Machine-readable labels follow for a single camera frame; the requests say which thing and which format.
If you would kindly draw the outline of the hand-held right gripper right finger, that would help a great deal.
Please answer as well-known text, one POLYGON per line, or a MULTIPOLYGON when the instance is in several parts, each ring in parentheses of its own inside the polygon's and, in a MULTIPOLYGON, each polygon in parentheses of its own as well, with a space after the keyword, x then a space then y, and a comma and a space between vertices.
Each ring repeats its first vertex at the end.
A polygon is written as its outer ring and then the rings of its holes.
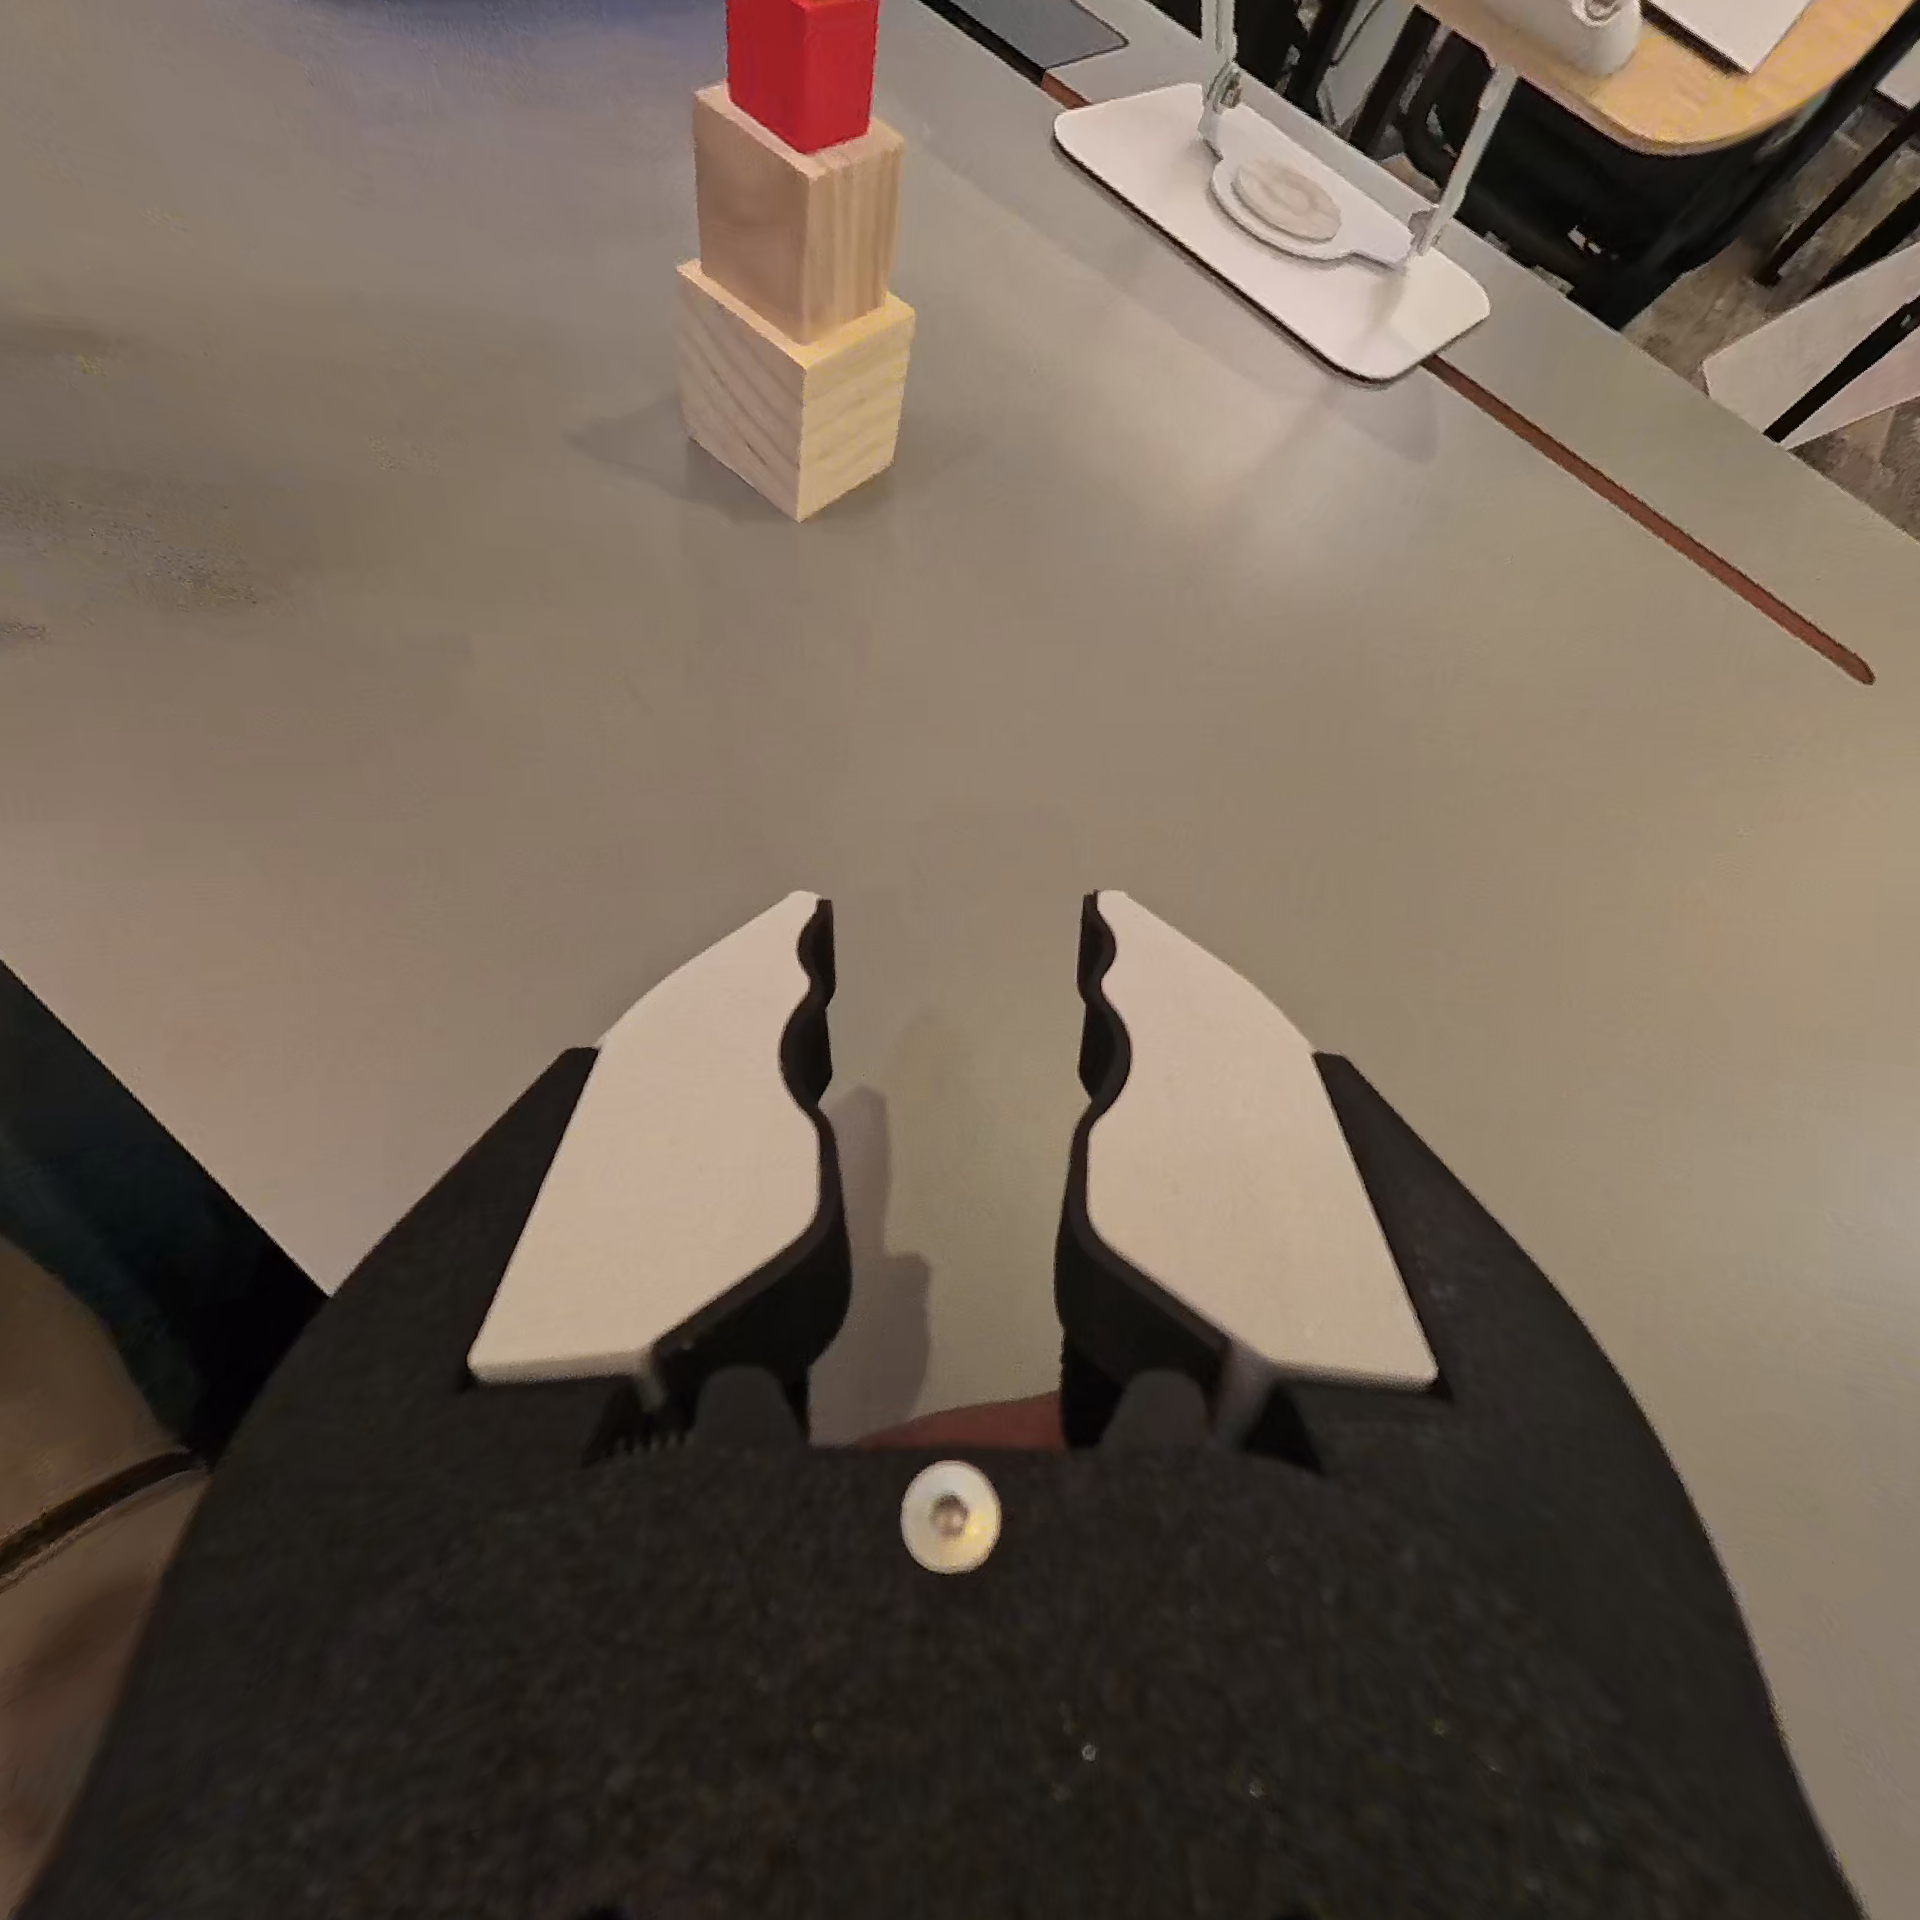
POLYGON ((1083 898, 1059 1233, 1068 1347, 1209 1402, 1270 1384, 1421 1395, 1439 1367, 1320 1056, 1259 987, 1119 890, 1083 898))

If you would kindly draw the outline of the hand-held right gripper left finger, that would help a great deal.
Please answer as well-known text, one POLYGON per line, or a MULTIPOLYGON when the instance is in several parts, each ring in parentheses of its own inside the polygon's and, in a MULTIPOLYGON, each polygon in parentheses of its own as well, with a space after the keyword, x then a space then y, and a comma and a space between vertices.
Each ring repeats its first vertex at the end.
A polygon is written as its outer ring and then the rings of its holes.
POLYGON ((694 1402, 752 1367, 803 1389, 849 1306, 832 1127, 832 904, 789 895, 613 1023, 467 1367, 694 1402))

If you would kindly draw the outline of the large wooden cube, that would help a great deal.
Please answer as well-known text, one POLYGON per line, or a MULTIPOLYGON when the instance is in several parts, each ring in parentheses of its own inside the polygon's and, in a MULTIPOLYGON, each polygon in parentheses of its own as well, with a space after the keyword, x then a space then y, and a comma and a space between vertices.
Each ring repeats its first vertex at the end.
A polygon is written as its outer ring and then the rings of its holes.
POLYGON ((800 343, 678 263, 678 407, 688 436, 793 521, 881 475, 897 445, 916 312, 871 313, 800 343))

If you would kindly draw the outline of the medium wooden cube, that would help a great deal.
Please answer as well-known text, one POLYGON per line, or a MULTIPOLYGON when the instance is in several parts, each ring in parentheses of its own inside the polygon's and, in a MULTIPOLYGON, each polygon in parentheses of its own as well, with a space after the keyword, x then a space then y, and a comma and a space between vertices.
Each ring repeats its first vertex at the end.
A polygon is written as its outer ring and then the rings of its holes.
POLYGON ((800 345, 881 307, 904 164, 896 128, 876 120, 863 135, 803 154, 710 84, 692 97, 691 132, 710 284, 800 345))

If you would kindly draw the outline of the red wooden cube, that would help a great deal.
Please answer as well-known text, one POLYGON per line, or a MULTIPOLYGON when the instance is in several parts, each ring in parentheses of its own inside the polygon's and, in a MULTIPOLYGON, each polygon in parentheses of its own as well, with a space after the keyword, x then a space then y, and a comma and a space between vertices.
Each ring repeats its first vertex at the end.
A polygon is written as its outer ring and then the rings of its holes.
POLYGON ((877 3, 727 3, 734 106, 797 154, 863 138, 877 25, 877 3))

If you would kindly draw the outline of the white folding stand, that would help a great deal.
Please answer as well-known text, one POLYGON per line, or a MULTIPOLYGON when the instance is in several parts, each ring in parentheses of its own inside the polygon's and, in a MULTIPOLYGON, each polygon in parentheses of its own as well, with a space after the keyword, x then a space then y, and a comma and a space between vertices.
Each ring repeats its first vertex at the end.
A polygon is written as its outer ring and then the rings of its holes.
POLYGON ((1220 277, 1332 370, 1381 386, 1491 317, 1481 284, 1439 247, 1529 61, 1557 58, 1589 81, 1627 67, 1631 3, 1493 3, 1517 59, 1493 67, 1437 204, 1408 220, 1240 100, 1233 3, 1203 5, 1214 67, 1183 83, 1072 108, 1059 149, 1220 277))

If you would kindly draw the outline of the white slanted panel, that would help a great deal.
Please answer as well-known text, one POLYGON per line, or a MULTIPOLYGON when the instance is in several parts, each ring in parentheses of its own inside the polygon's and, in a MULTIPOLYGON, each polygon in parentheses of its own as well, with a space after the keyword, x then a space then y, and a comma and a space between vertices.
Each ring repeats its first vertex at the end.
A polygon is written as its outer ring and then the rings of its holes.
POLYGON ((1917 400, 1915 300, 1908 242, 1712 353, 1707 396, 1787 448, 1917 400))

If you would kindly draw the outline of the black office chair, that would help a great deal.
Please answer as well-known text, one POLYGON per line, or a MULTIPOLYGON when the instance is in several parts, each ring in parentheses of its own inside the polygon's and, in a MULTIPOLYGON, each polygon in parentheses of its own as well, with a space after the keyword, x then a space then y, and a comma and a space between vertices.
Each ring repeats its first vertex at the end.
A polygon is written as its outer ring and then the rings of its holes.
MULTIPOLYGON (((1377 132, 1376 156, 1393 143, 1423 185, 1443 188, 1493 67, 1421 12, 1408 25, 1421 59, 1387 58, 1365 104, 1376 121, 1363 128, 1377 132), (1389 81, 1401 88, 1384 112, 1376 104, 1389 81)), ((1725 251, 1779 183, 1798 131, 1792 120, 1721 152, 1662 157, 1613 145, 1535 88, 1517 84, 1456 220, 1621 330, 1725 251)))

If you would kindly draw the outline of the wooden display board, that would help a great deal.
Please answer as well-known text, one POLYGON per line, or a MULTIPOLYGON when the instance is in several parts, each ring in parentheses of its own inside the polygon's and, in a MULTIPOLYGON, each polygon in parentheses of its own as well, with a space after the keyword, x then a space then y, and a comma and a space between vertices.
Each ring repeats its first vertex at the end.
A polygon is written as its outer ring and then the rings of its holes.
POLYGON ((1792 121, 1891 55, 1915 5, 1813 3, 1749 75, 1645 24, 1633 55, 1609 79, 1539 48, 1486 5, 1423 3, 1423 12, 1587 128, 1631 154, 1671 157, 1728 149, 1792 121))

